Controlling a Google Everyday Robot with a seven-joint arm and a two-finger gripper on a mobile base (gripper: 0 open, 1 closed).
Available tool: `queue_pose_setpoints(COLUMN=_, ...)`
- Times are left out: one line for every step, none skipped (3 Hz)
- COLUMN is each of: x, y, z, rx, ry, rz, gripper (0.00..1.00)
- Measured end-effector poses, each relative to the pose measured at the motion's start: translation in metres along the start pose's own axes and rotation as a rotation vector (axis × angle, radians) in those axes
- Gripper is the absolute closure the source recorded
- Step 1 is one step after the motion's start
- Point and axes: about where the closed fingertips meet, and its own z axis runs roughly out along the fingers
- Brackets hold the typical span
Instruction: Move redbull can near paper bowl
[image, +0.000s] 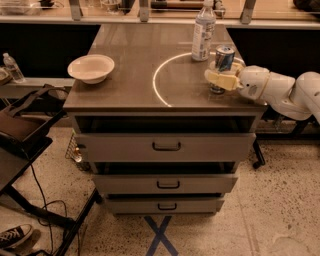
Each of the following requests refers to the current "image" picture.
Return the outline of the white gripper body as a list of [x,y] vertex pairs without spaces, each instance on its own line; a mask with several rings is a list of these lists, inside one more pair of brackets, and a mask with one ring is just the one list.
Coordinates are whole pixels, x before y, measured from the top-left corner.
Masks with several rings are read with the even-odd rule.
[[266,68],[255,65],[245,67],[238,75],[239,94],[251,100],[258,100],[262,96],[269,75],[270,71]]

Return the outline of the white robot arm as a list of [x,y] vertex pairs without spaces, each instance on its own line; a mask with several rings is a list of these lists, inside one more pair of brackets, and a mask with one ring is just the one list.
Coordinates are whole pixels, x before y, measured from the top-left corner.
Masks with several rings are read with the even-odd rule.
[[295,79],[236,62],[230,70],[218,71],[212,62],[204,76],[209,83],[227,91],[237,90],[247,99],[267,103],[291,119],[302,121],[314,116],[320,122],[320,74],[317,72],[305,72]]

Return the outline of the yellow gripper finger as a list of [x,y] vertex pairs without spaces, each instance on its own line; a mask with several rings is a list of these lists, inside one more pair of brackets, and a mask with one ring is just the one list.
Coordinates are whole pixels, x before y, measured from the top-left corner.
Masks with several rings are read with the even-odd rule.
[[211,74],[218,75],[237,75],[242,69],[244,65],[242,63],[233,62],[229,68],[219,67],[215,61],[212,61],[209,64],[209,71]]
[[208,82],[227,91],[236,90],[240,86],[239,78],[231,72],[216,72],[207,69],[204,76]]

